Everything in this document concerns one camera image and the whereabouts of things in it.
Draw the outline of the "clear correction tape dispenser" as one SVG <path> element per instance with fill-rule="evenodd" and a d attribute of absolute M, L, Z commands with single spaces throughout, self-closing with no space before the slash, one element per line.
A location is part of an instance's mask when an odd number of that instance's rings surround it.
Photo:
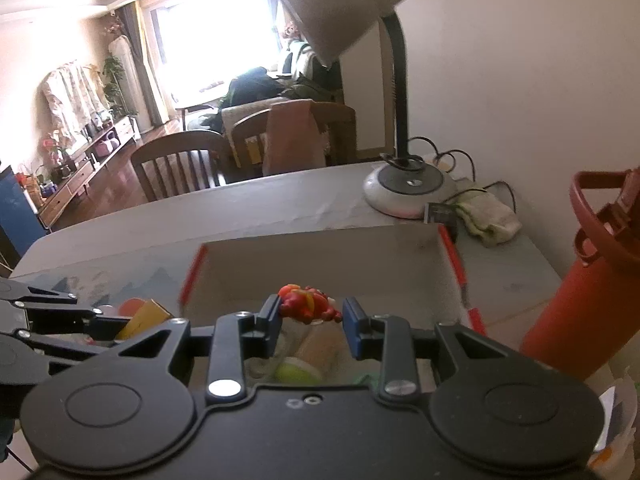
<path fill-rule="evenodd" d="M 250 386 L 271 382 L 276 369 L 288 353 L 288 346 L 279 339 L 274 353 L 269 358 L 250 358 L 244 362 L 246 381 Z"/>

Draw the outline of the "green cap glue bottle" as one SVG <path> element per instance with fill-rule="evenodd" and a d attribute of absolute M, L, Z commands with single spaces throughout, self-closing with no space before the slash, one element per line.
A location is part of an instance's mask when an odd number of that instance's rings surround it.
<path fill-rule="evenodd" d="M 334 372 L 344 344 L 338 324 L 311 326 L 292 356 L 286 356 L 278 365 L 273 378 L 285 385 L 322 385 Z"/>

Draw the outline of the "red orange figure keychain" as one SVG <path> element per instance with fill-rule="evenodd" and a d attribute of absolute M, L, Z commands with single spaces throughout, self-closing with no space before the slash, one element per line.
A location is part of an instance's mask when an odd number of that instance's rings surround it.
<path fill-rule="evenodd" d="M 287 284 L 279 290 L 278 297 L 281 318 L 292 318 L 306 325 L 343 321 L 335 300 L 318 288 Z"/>

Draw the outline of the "yellow cardboard box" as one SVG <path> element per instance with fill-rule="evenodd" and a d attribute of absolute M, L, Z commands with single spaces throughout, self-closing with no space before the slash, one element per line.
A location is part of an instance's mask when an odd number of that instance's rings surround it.
<path fill-rule="evenodd" d="M 126 340 L 135 337 L 150 328 L 162 324 L 172 318 L 172 314 L 153 299 L 145 300 L 145 304 L 118 332 L 116 340 Z"/>

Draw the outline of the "pink heart-shaped dish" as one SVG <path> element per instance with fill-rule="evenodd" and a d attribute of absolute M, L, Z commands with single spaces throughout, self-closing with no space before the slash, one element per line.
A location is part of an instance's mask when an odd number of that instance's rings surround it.
<path fill-rule="evenodd" d="M 118 307 L 118 315 L 132 318 L 144 304 L 145 300 L 141 298 L 127 299 Z"/>

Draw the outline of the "red cardboard box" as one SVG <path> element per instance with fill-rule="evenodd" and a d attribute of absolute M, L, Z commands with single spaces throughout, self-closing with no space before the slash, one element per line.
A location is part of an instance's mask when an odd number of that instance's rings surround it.
<path fill-rule="evenodd" d="M 220 240 L 202 245 L 183 285 L 181 313 L 203 326 L 236 311 L 256 312 L 287 284 L 320 289 L 336 302 L 355 297 L 369 314 L 393 314 L 415 328 L 459 322 L 483 330 L 470 305 L 462 261 L 447 230 L 409 223 Z M 286 356 L 311 325 L 284 321 Z M 373 361 L 355 361 L 348 345 L 329 384 L 378 378 Z"/>

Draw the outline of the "blue cabinet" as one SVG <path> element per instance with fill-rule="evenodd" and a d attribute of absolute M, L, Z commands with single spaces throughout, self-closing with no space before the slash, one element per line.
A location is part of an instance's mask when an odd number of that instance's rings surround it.
<path fill-rule="evenodd" d="M 1 255 L 15 268 L 36 240 L 48 234 L 29 205 L 10 166 L 1 171 L 0 235 Z"/>

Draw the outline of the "white folded cloth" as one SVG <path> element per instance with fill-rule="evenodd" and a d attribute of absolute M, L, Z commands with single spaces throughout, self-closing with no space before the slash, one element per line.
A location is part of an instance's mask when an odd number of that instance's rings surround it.
<path fill-rule="evenodd" d="M 454 200 L 454 209 L 468 232 L 486 247 L 510 242 L 522 228 L 515 212 L 486 191 L 466 191 Z"/>

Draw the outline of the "dark wooden chair left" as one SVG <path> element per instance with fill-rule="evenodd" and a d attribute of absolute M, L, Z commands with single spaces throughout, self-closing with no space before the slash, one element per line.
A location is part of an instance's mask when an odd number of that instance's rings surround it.
<path fill-rule="evenodd" d="M 161 136 L 137 148 L 130 162 L 148 202 L 219 188 L 233 174 L 228 140 L 209 130 Z"/>

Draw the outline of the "low tv console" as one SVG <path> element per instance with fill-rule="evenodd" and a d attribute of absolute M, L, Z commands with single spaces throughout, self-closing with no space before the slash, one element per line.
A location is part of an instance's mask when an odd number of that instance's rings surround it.
<path fill-rule="evenodd" d="M 90 182 L 107 168 L 111 160 L 128 144 L 140 140 L 140 131 L 134 116 L 125 116 L 104 128 L 73 157 L 76 169 L 64 177 L 56 191 L 44 200 L 37 216 L 50 230 L 62 216 L 65 208 L 78 194 L 89 192 Z"/>

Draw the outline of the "pink cloth on chair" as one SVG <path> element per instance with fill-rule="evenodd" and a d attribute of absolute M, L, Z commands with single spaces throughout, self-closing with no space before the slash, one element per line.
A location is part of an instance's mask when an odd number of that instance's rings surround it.
<path fill-rule="evenodd" d="M 324 144 L 312 114 L 311 100 L 273 104 L 267 116 L 262 174 L 319 169 L 326 166 Z"/>

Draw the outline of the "red water bottle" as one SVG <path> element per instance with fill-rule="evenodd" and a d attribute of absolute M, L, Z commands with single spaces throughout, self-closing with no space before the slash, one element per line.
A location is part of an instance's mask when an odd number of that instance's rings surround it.
<path fill-rule="evenodd" d="M 520 351 L 584 380 L 639 331 L 639 170 L 578 172 L 570 203 L 576 261 Z"/>

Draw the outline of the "wooden chair right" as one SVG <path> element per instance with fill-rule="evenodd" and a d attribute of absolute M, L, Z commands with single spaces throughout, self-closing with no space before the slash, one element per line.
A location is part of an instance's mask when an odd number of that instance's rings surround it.
<path fill-rule="evenodd" d="M 288 100 L 248 115 L 229 133 L 245 179 L 357 161 L 357 117 L 340 103 Z"/>

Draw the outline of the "sofa with clothes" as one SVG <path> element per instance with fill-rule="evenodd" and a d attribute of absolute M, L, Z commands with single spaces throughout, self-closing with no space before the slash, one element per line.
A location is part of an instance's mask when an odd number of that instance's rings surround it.
<path fill-rule="evenodd" d="M 230 82 L 227 94 L 210 104 L 216 112 L 203 112 L 193 125 L 223 132 L 222 110 L 274 98 L 344 102 L 340 62 L 323 66 L 310 44 L 298 38 L 285 39 L 282 54 L 280 73 L 269 75 L 265 68 L 258 67 L 237 76 Z"/>

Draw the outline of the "grey desk lamp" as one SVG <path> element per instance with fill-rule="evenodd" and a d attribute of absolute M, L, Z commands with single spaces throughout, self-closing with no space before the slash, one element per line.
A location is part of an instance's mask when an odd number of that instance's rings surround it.
<path fill-rule="evenodd" d="M 427 220 L 457 191 L 452 177 L 409 151 L 404 0 L 280 0 L 318 61 L 341 69 L 357 118 L 356 154 L 377 158 L 362 192 L 375 210 Z"/>

